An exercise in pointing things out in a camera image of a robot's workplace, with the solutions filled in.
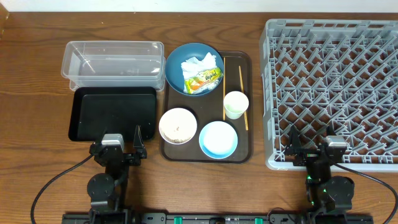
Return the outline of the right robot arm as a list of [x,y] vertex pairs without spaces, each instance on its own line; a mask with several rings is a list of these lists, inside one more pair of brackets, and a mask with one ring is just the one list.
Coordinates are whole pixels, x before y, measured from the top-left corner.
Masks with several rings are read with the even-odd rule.
[[352,209],[354,182],[343,176],[332,176],[331,166],[341,160],[348,143],[327,129],[328,136],[316,150],[302,147],[296,127],[290,129],[285,155],[294,156],[294,166],[307,170],[307,198],[312,204],[295,223],[348,223],[346,211]]

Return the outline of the dark blue plate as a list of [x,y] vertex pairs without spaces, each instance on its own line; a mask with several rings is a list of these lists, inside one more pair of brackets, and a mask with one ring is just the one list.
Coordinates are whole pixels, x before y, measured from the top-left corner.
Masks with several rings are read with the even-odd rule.
[[213,47],[202,43],[189,43],[177,47],[170,53],[165,63],[165,78],[168,84],[177,92],[188,95],[184,92],[183,69],[181,64],[192,57],[203,60],[206,54],[214,56],[215,65],[224,72],[223,58]]

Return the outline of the yellow green snack wrapper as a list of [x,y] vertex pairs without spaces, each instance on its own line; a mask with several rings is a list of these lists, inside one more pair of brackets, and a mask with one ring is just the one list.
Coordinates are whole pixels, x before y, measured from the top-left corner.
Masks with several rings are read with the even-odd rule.
[[217,87],[222,78],[223,72],[219,67],[198,72],[184,80],[183,92],[188,95],[199,95],[204,91],[211,91]]

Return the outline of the white bowl with food residue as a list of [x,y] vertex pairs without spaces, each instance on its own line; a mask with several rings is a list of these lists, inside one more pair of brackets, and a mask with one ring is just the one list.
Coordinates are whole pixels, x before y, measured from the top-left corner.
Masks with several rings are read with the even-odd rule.
[[197,119],[185,108],[166,111],[159,121],[159,133],[163,140],[171,144],[185,144],[197,131]]

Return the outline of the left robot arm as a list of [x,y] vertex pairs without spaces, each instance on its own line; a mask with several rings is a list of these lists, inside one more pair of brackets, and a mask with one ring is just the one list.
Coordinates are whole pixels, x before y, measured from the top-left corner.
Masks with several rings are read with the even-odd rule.
[[140,223],[139,215],[125,207],[124,200],[129,179],[129,168],[140,166],[147,157],[141,127],[136,126],[133,137],[133,153],[124,150],[121,134],[104,134],[90,146],[90,155],[105,168],[94,175],[87,184],[91,198],[90,223]]

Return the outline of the light blue small bowl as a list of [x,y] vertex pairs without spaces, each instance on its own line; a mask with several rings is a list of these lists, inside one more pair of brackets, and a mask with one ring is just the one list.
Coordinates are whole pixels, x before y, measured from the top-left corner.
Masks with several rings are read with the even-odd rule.
[[238,134],[232,125],[224,121],[213,121],[202,128],[198,142],[206,156],[225,159],[237,149]]

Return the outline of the white paper cup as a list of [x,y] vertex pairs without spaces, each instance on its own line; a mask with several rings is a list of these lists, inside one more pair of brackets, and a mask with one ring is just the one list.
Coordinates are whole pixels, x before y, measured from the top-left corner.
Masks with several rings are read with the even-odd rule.
[[225,96],[223,106],[229,119],[238,119],[248,109],[249,100],[244,93],[231,91]]

